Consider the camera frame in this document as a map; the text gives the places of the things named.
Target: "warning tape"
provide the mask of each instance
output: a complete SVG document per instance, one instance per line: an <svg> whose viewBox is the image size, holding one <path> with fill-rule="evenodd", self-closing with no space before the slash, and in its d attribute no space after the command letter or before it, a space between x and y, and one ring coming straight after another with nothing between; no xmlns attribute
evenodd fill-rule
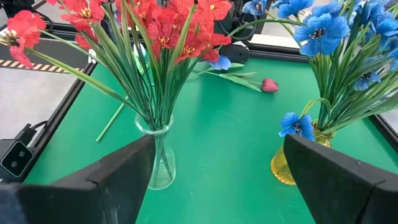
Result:
<svg viewBox="0 0 398 224"><path fill-rule="evenodd" d="M64 69L59 68L55 65L43 65L40 63L33 63L32 65L33 65L33 69L29 69L17 61L1 60L0 59L0 67L14 68L14 69L28 69L28 70L36 70L36 71L41 71L41 72L68 73ZM75 68L75 69L79 70L81 72L83 71L83 68Z"/></svg>

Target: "green table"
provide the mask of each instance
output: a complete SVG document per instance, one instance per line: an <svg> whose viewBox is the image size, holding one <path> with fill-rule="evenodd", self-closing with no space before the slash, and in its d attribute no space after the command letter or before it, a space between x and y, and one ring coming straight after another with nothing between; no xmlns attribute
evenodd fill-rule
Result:
<svg viewBox="0 0 398 224"><path fill-rule="evenodd" d="M168 136L177 175L167 189L148 190L137 223L314 223L298 188L281 184L270 161L282 144L280 120L318 97L307 64L250 59L241 72L273 78L277 93L258 93L203 75L183 87ZM92 76L120 90L97 66ZM137 139L135 112L124 108L100 143L95 142L119 103L86 85L26 179L47 184ZM310 111L316 115L318 107ZM398 154L370 120L338 132L333 148L398 172Z"/></svg>

